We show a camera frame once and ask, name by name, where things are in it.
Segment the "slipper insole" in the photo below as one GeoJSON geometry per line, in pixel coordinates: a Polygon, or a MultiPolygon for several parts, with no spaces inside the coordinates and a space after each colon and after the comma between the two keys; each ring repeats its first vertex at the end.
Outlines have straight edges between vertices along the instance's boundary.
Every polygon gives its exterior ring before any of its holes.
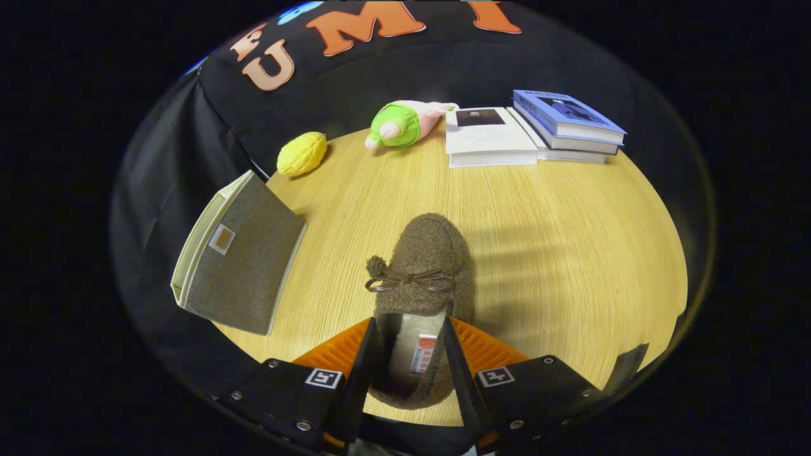
{"type": "Polygon", "coordinates": [[[388,363],[389,378],[396,389],[413,390],[422,380],[425,368],[434,356],[436,336],[442,329],[445,314],[443,310],[431,316],[402,315],[400,331],[388,363]]]}

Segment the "orange gripper pad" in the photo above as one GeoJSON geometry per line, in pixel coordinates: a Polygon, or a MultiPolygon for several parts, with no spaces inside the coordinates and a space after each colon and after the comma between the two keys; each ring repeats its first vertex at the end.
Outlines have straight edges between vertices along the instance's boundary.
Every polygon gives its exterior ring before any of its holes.
{"type": "Polygon", "coordinates": [[[349,378],[370,320],[367,318],[349,329],[344,329],[338,335],[294,359],[293,364],[340,371],[344,373],[345,378],[349,378]]]}
{"type": "Polygon", "coordinates": [[[465,361],[470,375],[487,369],[501,368],[508,364],[528,361],[530,358],[481,329],[468,325],[464,321],[450,317],[456,330],[459,345],[465,353],[465,361]]]}

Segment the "green plush toy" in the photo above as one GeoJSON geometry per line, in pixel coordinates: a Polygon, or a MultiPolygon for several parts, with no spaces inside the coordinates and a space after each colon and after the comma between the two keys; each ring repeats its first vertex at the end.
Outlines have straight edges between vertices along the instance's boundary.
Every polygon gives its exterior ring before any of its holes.
{"type": "Polygon", "coordinates": [[[412,145],[428,135],[442,114],[458,109],[456,103],[436,101],[399,100],[388,103],[371,121],[366,148],[374,151],[379,146],[412,145]]]}

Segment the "brown slipper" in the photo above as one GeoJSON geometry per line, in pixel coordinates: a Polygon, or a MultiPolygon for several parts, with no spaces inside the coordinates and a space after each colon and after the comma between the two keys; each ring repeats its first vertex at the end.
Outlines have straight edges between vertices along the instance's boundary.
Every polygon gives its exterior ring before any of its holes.
{"type": "Polygon", "coordinates": [[[367,270],[372,279],[366,287],[377,293],[375,318],[386,361],[369,392],[407,410],[441,402],[453,391],[453,380],[436,336],[446,315],[470,322],[473,313],[465,240],[447,218],[423,214],[405,227],[388,266],[373,256],[367,270]]]}

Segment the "orange letter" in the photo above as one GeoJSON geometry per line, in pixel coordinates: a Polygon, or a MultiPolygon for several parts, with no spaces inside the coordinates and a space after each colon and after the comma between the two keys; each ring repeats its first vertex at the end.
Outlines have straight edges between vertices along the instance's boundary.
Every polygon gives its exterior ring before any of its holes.
{"type": "Polygon", "coordinates": [[[476,11],[473,25],[485,30],[504,33],[521,33],[521,29],[507,19],[499,7],[501,2],[467,2],[476,11]]]}
{"type": "Polygon", "coordinates": [[[248,63],[242,69],[242,73],[251,78],[256,87],[262,90],[276,90],[293,75],[295,69],[293,59],[287,55],[287,51],[282,47],[284,44],[284,40],[276,41],[264,51],[265,55],[273,56],[276,63],[279,64],[280,70],[275,76],[269,76],[268,73],[264,72],[264,69],[259,64],[260,60],[262,60],[261,57],[254,58],[251,63],[248,63]]]}
{"type": "Polygon", "coordinates": [[[318,30],[327,45],[324,55],[329,57],[352,47],[352,40],[343,39],[339,32],[360,41],[369,41],[376,20],[380,21],[377,34],[382,37],[396,37],[425,29],[425,24],[414,20],[403,2],[366,2],[359,15],[330,11],[308,22],[307,28],[318,30]]]}
{"type": "Polygon", "coordinates": [[[251,30],[246,36],[242,37],[231,46],[230,50],[237,51],[237,62],[241,62],[246,55],[248,55],[256,46],[259,45],[259,37],[262,36],[262,32],[260,29],[263,28],[268,23],[264,23],[257,28],[251,30]]]}

